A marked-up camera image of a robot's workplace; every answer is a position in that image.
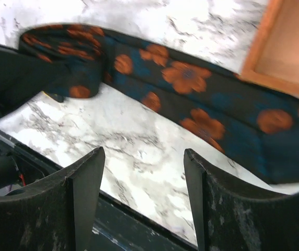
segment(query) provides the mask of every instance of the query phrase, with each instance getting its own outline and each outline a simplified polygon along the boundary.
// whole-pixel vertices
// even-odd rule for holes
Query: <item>white marble countertop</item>
[[[184,51],[238,72],[268,0],[0,0],[0,44],[16,46],[21,30],[48,22],[83,22]],[[101,189],[196,243],[183,173],[192,148],[212,164],[270,187],[195,135],[107,85],[89,100],[63,104],[44,94],[0,120],[0,128],[67,166],[97,146],[106,151]]]

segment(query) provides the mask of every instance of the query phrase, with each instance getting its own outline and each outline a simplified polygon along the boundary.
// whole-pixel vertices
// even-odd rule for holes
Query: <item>red wire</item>
[[[26,186],[23,174],[20,174],[19,178],[22,181],[23,186]]]

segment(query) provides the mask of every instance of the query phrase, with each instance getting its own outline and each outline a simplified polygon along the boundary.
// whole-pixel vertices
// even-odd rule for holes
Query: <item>necktie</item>
[[[0,117],[39,91],[101,82],[186,128],[269,184],[299,181],[299,100],[185,53],[100,27],[49,25],[0,47]]]

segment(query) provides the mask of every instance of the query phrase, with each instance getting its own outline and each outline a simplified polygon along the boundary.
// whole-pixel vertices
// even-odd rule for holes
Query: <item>wooden tray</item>
[[[241,79],[299,96],[299,0],[271,0]]]

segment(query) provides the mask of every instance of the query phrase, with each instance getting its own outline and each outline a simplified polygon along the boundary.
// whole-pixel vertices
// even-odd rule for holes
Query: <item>black machine part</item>
[[[0,140],[0,188],[22,186],[0,196],[0,250],[89,249],[104,163],[101,147],[61,168]]]

